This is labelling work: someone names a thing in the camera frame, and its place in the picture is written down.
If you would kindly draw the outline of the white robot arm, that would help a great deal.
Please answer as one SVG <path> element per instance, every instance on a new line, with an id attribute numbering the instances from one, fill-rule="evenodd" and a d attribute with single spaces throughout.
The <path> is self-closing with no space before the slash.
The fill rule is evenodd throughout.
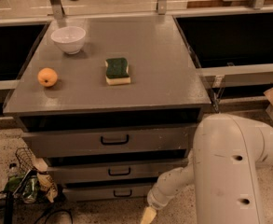
<path id="1" fill-rule="evenodd" d="M 141 224 L 150 224 L 187 185 L 195 185 L 197 224 L 266 224 L 256 167 L 273 165 L 273 127 L 229 114 L 196 128 L 185 167 L 159 176 Z"/>

